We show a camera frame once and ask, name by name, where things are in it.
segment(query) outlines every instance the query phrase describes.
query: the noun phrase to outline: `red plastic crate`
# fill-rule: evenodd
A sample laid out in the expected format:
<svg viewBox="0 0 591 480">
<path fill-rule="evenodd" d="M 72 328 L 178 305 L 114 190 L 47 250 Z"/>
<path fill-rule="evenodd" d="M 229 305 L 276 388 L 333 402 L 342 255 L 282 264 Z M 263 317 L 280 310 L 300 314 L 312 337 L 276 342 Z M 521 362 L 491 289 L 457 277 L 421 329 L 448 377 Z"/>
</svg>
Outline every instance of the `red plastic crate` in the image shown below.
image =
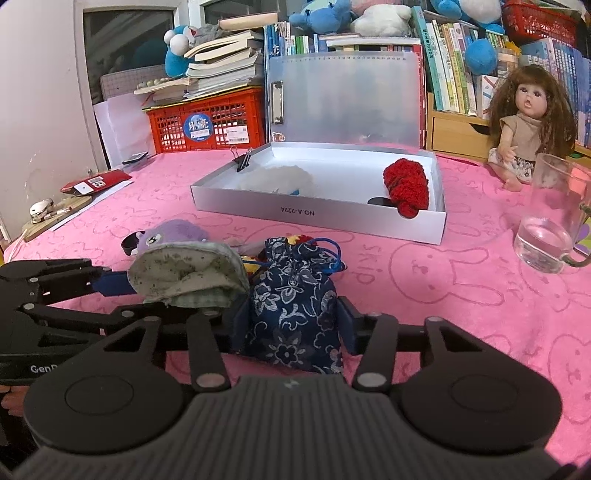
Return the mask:
<svg viewBox="0 0 591 480">
<path fill-rule="evenodd" d="M 576 46 L 577 22 L 566 15 L 519 0 L 509 0 L 502 12 L 507 36 L 518 46 L 546 37 Z"/>
<path fill-rule="evenodd" d="M 156 153 L 256 148 L 265 143 L 264 91 L 252 87 L 147 112 Z"/>
</svg>

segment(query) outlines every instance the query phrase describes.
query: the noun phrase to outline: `screw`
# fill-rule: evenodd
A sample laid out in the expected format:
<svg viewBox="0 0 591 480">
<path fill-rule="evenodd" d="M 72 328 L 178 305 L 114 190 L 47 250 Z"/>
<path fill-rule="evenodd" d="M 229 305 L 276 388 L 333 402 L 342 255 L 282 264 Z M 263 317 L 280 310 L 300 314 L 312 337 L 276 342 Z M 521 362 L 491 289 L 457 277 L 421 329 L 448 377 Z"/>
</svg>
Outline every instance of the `screw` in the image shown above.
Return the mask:
<svg viewBox="0 0 591 480">
<path fill-rule="evenodd" d="M 220 374 L 202 374 L 197 377 L 195 383 L 201 388 L 221 387 L 226 379 Z"/>
<path fill-rule="evenodd" d="M 375 372 L 366 372 L 357 377 L 357 383 L 365 388 L 377 388 L 385 385 L 386 377 Z"/>
</svg>

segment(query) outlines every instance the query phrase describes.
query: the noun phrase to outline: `round sticker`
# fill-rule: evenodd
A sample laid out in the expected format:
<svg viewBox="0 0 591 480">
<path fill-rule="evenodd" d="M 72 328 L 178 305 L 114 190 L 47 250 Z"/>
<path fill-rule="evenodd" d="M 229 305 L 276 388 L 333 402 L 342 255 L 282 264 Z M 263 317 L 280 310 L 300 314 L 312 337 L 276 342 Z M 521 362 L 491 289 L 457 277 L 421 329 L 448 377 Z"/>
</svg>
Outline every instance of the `round sticker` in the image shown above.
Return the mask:
<svg viewBox="0 0 591 480">
<path fill-rule="evenodd" d="M 212 120 L 205 113 L 192 113 L 185 120 L 183 132 L 194 142 L 207 140 L 213 134 Z"/>
</svg>

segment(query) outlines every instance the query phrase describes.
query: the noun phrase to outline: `red envelope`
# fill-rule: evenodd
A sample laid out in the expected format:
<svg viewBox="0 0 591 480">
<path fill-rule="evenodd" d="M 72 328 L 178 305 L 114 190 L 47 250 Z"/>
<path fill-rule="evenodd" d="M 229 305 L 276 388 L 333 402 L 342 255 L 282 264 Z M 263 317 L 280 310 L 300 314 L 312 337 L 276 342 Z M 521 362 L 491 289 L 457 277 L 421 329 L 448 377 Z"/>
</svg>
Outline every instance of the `red envelope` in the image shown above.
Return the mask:
<svg viewBox="0 0 591 480">
<path fill-rule="evenodd" d="M 60 191 L 70 195 L 92 195 L 130 178 L 131 176 L 121 170 L 110 170 L 87 177 L 84 180 L 71 181 L 64 185 Z"/>
</svg>

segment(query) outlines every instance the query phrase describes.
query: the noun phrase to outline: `blue plush toy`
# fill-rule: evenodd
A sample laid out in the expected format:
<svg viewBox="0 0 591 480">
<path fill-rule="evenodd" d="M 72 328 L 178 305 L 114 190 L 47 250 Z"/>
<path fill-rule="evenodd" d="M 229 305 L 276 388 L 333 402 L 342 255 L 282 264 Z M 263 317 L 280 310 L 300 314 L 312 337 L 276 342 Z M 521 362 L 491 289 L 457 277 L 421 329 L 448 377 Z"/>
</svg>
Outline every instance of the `blue plush toy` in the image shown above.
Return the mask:
<svg viewBox="0 0 591 480">
<path fill-rule="evenodd" d="M 164 42 L 168 45 L 164 60 L 164 70 L 169 77 L 183 77 L 189 67 L 191 59 L 184 55 L 195 44 L 197 28 L 180 25 L 164 34 Z"/>
<path fill-rule="evenodd" d="M 333 5 L 318 10 L 305 10 L 304 14 L 291 14 L 292 27 L 306 33 L 326 35 L 344 31 L 351 23 L 351 0 L 337 0 Z"/>
<path fill-rule="evenodd" d="M 501 18 L 500 0 L 431 0 L 433 8 L 444 17 L 476 23 L 485 30 L 505 34 L 498 24 Z M 487 75 L 495 70 L 496 50 L 485 38 L 466 48 L 466 65 L 474 75 Z"/>
</svg>

